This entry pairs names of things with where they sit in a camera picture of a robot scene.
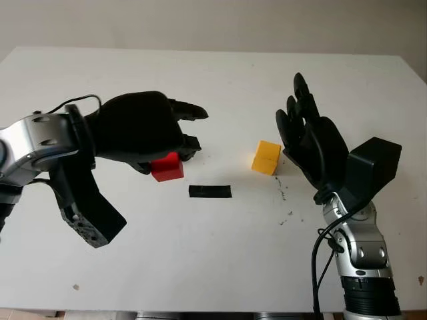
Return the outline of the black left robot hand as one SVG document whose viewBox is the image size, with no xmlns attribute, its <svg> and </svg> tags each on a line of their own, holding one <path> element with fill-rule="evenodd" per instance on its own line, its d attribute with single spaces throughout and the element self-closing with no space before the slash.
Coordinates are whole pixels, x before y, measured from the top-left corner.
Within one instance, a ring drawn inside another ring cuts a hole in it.
<svg viewBox="0 0 427 320">
<path fill-rule="evenodd" d="M 204 108 L 159 91 L 119 95 L 85 116 L 97 157 L 127 163 L 146 175 L 153 161 L 170 153 L 186 162 L 200 151 L 197 137 L 184 134 L 178 121 L 206 118 Z"/>
</svg>

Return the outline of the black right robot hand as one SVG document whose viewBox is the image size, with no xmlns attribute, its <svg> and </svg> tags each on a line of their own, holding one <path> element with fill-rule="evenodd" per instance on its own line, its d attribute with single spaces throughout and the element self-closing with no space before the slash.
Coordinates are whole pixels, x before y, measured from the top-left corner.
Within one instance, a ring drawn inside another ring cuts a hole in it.
<svg viewBox="0 0 427 320">
<path fill-rule="evenodd" d="M 349 151 L 334 122 L 319 114 L 301 73 L 294 76 L 294 94 L 288 97 L 286 110 L 276 111 L 276 124 L 284 155 L 317 190 L 315 203 L 325 203 L 344 183 Z"/>
</svg>

